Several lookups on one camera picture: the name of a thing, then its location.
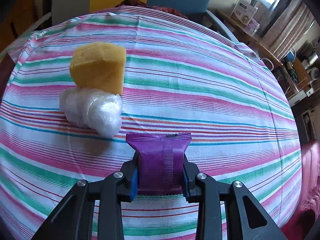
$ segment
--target beige curtain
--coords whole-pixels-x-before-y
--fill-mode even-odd
[[[292,0],[262,38],[261,44],[281,60],[301,39],[313,21],[314,17],[306,4],[302,0]]]

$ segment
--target chair armrest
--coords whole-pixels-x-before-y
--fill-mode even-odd
[[[233,42],[239,42],[232,32],[209,10],[205,12],[207,19],[219,31],[219,33]]]

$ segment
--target curtain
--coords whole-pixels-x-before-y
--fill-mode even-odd
[[[291,0],[261,44],[279,60],[284,58],[313,23],[314,17],[302,0]]]
[[[265,14],[258,21],[260,23],[260,28],[258,29],[257,34],[260,37],[263,37],[268,32],[279,16],[289,6],[290,2],[291,0],[275,0],[273,4],[271,4]]]

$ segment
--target white box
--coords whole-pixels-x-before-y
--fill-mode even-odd
[[[250,5],[246,0],[239,0],[231,14],[231,18],[238,20],[246,26],[257,10],[257,7]]]

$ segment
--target clear plastic wrap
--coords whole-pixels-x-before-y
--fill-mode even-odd
[[[112,138],[121,128],[122,101],[98,89],[69,88],[60,94],[60,110],[72,124]]]

